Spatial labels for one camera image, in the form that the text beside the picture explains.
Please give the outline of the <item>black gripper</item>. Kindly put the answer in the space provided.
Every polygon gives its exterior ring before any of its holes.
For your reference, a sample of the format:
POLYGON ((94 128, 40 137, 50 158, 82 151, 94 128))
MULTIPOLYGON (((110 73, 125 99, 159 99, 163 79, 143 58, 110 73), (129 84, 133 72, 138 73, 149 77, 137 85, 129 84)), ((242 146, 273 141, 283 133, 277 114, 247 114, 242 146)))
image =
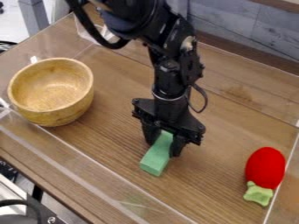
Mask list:
POLYGON ((185 93, 179 98, 154 99, 135 98, 133 100, 133 116, 141 120, 145 140, 153 145, 162 134, 169 131, 173 138, 170 156, 179 157, 186 144, 202 144, 206 127, 190 111, 191 93, 185 93))

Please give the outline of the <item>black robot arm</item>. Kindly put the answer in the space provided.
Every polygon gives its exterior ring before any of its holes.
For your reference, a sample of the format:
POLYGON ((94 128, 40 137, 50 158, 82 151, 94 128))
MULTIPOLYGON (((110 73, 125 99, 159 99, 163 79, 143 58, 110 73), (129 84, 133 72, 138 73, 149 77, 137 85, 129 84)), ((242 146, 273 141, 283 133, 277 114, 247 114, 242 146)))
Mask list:
POLYGON ((205 65, 198 54, 198 38, 189 20, 166 0, 90 0, 98 7, 109 30, 118 41, 101 34, 79 0, 66 0, 89 35, 111 50, 123 48, 134 39, 145 42, 154 64, 151 99, 135 98, 134 117, 141 120, 145 140, 154 144, 163 131, 173 134, 170 155, 178 157, 187 144, 201 144, 206 132, 194 117, 193 90, 205 65))

